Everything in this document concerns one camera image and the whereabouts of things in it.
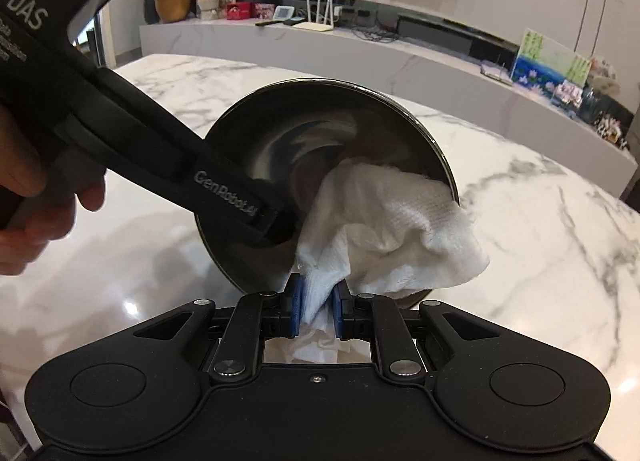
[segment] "black device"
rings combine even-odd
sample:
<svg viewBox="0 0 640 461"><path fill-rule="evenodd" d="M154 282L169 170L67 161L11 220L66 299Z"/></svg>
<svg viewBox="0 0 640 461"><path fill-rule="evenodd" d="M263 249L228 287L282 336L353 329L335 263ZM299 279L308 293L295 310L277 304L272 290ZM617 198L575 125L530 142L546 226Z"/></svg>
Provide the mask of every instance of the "black device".
<svg viewBox="0 0 640 461"><path fill-rule="evenodd" d="M300 22L305 22L306 21L306 17L292 17L290 19L287 19L286 21L283 21L283 24L285 26L295 26L296 24L300 24Z"/></svg>
<svg viewBox="0 0 640 461"><path fill-rule="evenodd" d="M459 22L434 16L398 15L396 32L434 44L449 51L511 69L518 54L518 45Z"/></svg>
<svg viewBox="0 0 640 461"><path fill-rule="evenodd" d="M286 241L286 200L217 155L172 114L70 38L108 0L0 0L0 99L50 167L47 191L24 201L0 193L0 228L111 168L252 246Z"/></svg>
<svg viewBox="0 0 640 461"><path fill-rule="evenodd" d="M371 363L263 363L266 340L297 335L303 284L197 300L47 362L25 392L33 460L609 459L595 367L438 301L400 310L341 282L336 334Z"/></svg>
<svg viewBox="0 0 640 461"><path fill-rule="evenodd" d="M269 21L258 21L255 23L256 26L271 26L272 24L281 24L283 21L278 21L276 19L270 19Z"/></svg>

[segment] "stainless steel bowl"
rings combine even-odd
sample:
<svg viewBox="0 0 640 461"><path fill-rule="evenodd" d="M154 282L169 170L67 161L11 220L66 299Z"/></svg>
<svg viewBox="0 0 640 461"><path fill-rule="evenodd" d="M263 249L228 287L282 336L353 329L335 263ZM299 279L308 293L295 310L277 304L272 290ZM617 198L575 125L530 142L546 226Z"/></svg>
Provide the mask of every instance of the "stainless steel bowl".
<svg viewBox="0 0 640 461"><path fill-rule="evenodd" d="M424 126L388 97L339 80L301 78L258 89L232 105L205 140L251 178L273 183L303 214L322 178L345 158L442 181L460 202L447 160ZM254 249L196 220L212 259L241 291L283 289L298 234Z"/></svg>

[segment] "marble countertop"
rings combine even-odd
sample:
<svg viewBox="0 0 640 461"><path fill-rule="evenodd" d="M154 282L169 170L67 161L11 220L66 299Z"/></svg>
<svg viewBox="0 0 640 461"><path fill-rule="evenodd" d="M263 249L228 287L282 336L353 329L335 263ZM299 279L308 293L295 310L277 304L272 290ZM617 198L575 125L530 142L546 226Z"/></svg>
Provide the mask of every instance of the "marble countertop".
<svg viewBox="0 0 640 461"><path fill-rule="evenodd" d="M204 136L252 90L305 74L154 55L120 73ZM640 460L640 215L540 154L398 99L443 149L491 257L477 279L432 294L577 354L611 387L597 443ZM108 172L105 207L20 277L0 278L0 387L32 444L24 387L48 359L195 298L240 294L212 264L193 215Z"/></svg>
<svg viewBox="0 0 640 461"><path fill-rule="evenodd" d="M231 21L229 19L215 19L213 21L202 21L201 19L187 19L186 21L181 21L180 24L204 24L209 26L255 26L255 23L259 19L243 19L241 21ZM292 26L286 26L285 24L273 24L270 26L271 29L278 30L299 30L299 28L293 28ZM336 28L330 32L321 32L322 35L328 35L329 37L340 37L340 38L348 38L354 40L364 40L364 42L369 42L374 44L370 40L362 39L355 35L349 28ZM425 46L421 46L419 44L412 44L407 42L406 40L394 40L390 42L390 48L394 48L395 50L404 51L409 55L418 55L423 56L425 58L429 58L441 64L446 64L447 66L454 67L456 69L460 69L467 73L482 77L483 80L489 80L491 83L495 83L501 88L511 88L511 86L506 85L502 82L498 82L497 80L493 80L480 72L480 67L475 62L471 62L469 60L464 60L458 56L450 55L448 53L444 53L442 51L432 50L431 48L427 48Z"/></svg>

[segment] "human hand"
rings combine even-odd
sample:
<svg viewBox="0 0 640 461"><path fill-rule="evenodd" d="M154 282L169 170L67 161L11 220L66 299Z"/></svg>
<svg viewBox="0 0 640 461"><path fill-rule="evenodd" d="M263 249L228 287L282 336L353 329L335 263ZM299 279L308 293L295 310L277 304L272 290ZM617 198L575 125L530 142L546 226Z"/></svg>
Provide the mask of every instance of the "human hand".
<svg viewBox="0 0 640 461"><path fill-rule="evenodd" d="M47 184L38 153L27 141L11 113L0 106L0 185L19 196L34 197ZM95 212L104 203L104 180L78 193L84 208ZM19 275L35 261L49 241L61 239L73 228L76 199L34 213L23 229L0 231L0 275Z"/></svg>

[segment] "cable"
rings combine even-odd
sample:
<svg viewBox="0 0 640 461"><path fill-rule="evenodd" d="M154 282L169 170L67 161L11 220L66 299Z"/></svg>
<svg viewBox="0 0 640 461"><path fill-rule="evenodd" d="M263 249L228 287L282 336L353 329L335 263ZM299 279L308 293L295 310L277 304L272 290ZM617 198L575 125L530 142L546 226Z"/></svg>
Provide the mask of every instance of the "cable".
<svg viewBox="0 0 640 461"><path fill-rule="evenodd" d="M373 26L359 26L356 23L357 15L351 19L349 28L351 33L362 40L369 40L371 42L381 42L382 44L389 44L395 40L398 40L400 36L395 32L386 29L378 20L378 11L376 10L376 17L373 21Z"/></svg>
<svg viewBox="0 0 640 461"><path fill-rule="evenodd" d="M296 10L296 16L298 16L298 17L304 17L305 19L307 19L307 16L306 16L306 8L298 8L298 9ZM323 23L324 23L324 15L322 15L322 14L320 14L320 15L319 15L319 22L320 22L320 24L323 24Z"/></svg>

